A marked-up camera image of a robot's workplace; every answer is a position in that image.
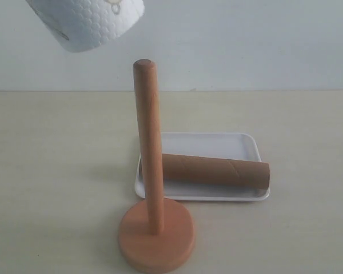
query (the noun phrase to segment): white tray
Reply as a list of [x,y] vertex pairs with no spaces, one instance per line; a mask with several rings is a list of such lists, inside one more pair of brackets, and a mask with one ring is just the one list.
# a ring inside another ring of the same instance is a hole
[[[235,160],[261,162],[256,141],[243,133],[163,132],[162,152]],[[142,177],[137,166],[135,191],[145,198]],[[239,188],[206,184],[164,181],[164,195],[174,200],[194,201],[261,201],[269,196],[270,189]]]

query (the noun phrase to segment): paper towel holder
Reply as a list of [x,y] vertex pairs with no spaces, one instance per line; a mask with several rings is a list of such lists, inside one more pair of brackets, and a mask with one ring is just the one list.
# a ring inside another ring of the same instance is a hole
[[162,274],[187,261],[196,233],[189,211],[163,197],[156,65],[148,59],[138,60],[133,64],[133,75],[146,199],[125,213],[118,243],[133,268]]

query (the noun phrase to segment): brown cardboard tube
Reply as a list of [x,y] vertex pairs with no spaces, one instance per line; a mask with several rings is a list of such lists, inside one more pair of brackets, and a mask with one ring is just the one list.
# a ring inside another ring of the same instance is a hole
[[162,155],[163,179],[267,190],[268,163],[184,155]]

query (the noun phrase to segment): paper towel roll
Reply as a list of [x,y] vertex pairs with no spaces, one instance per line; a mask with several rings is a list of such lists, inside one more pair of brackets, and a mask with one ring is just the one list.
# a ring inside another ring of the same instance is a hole
[[118,38],[142,16],[142,0],[26,0],[58,42],[81,52]]

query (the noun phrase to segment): white wall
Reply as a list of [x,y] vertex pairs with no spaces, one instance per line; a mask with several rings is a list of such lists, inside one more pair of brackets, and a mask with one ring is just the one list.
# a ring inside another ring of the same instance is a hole
[[65,52],[25,0],[0,0],[0,90],[132,90],[158,64],[161,90],[343,89],[343,0],[145,0],[119,40]]

